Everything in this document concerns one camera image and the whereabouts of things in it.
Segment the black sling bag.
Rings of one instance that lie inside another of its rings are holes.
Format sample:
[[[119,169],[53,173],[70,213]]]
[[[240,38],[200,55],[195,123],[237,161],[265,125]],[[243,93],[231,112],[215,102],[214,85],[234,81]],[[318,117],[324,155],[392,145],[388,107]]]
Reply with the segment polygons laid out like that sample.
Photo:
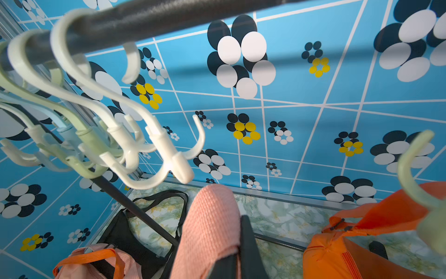
[[[162,229],[179,241],[186,219],[189,196],[168,189],[151,196],[134,200],[146,215],[159,221]],[[97,241],[118,248],[141,266],[144,279],[168,279],[171,274],[177,247],[160,236],[127,209],[117,212]]]

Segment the pink sling bag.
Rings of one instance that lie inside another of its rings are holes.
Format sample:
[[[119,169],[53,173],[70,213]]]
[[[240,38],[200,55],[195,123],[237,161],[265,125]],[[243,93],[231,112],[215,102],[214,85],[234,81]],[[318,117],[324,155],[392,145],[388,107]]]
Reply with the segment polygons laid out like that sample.
[[[69,257],[82,255],[103,249],[114,249],[125,263],[124,279],[141,279],[142,267],[128,253],[116,248],[112,244],[94,244],[74,250]],[[113,279],[115,258],[93,262],[85,266],[67,265],[62,269],[58,279]]]
[[[209,184],[202,188],[187,213],[170,277],[208,278],[217,261],[239,252],[240,219],[228,187]]]

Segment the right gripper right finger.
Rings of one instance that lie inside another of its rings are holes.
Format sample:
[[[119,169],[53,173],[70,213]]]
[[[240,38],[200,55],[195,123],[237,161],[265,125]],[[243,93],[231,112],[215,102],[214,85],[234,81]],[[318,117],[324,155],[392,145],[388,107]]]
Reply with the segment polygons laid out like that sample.
[[[241,216],[239,257],[242,279],[268,279],[249,217],[246,215]]]

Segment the orange sling bag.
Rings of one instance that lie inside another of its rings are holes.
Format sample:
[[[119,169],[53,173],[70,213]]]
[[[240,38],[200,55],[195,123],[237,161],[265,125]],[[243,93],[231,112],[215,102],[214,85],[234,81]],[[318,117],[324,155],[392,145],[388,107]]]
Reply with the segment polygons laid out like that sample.
[[[105,260],[109,258],[115,258],[115,271],[113,274],[114,279],[124,278],[124,268],[125,263],[119,256],[119,254],[114,249],[103,249],[100,251],[95,251],[91,253],[86,253],[82,255],[75,255],[68,257],[60,261],[56,267],[53,269],[53,275],[57,279],[62,274],[62,269],[67,265],[72,266],[85,266],[87,264],[98,262],[100,260]]]
[[[379,203],[341,210],[312,237],[303,255],[305,279],[443,279],[446,258],[417,235],[435,213],[399,190]]]

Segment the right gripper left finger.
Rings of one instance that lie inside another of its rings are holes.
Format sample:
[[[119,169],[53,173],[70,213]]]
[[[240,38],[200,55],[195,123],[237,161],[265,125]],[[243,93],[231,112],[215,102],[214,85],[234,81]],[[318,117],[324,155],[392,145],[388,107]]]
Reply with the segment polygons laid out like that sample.
[[[214,264],[208,279],[239,279],[239,255],[234,254],[226,258],[222,258]]]

